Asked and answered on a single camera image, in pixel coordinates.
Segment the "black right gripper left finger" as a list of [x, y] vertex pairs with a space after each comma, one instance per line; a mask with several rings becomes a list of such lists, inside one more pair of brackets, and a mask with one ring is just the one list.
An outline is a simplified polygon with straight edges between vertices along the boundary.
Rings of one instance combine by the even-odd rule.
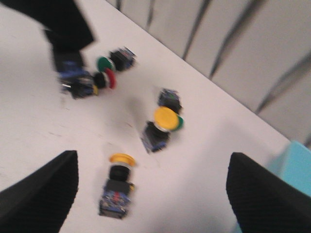
[[57, 233], [78, 191], [78, 155], [67, 150], [0, 193], [2, 233]]

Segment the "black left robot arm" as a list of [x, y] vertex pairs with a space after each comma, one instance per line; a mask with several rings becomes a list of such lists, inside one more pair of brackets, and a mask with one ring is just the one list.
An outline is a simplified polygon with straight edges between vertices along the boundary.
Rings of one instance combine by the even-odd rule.
[[[45, 27], [60, 80], [74, 98], [90, 93], [80, 51], [94, 38], [73, 0], [5, 0], [3, 4]], [[78, 190], [78, 154], [67, 150], [0, 194], [3, 233], [57, 233]]]

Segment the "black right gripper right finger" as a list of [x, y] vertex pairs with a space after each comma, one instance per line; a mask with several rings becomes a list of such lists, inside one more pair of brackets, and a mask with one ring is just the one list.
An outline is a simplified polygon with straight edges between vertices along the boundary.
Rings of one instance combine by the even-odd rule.
[[309, 233], [311, 199], [241, 152], [231, 154], [226, 193], [243, 233]]

